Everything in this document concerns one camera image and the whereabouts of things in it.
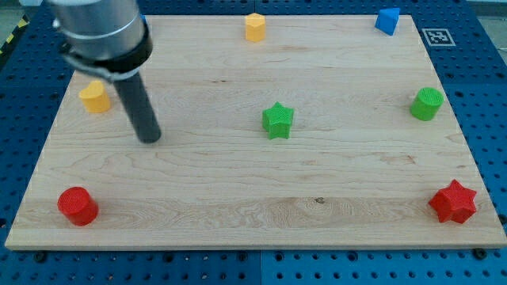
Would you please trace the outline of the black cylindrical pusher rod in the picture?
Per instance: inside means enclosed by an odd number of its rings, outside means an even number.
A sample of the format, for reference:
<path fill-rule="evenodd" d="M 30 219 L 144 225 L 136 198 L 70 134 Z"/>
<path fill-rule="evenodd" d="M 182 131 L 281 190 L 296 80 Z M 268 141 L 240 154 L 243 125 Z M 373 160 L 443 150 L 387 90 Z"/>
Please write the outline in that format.
<path fill-rule="evenodd" d="M 115 81 L 113 86 L 138 140 L 142 143 L 158 141 L 162 132 L 139 72 Z"/>

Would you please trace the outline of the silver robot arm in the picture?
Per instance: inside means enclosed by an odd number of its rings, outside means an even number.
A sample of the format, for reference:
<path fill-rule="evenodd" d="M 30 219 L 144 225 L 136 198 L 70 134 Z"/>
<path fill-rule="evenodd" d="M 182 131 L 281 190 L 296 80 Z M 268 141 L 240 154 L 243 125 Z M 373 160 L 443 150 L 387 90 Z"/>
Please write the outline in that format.
<path fill-rule="evenodd" d="M 75 70 L 113 84 L 138 140 L 161 137 L 139 74 L 153 51 L 149 25 L 136 0 L 47 0 L 53 27 L 63 34 L 59 53 Z"/>

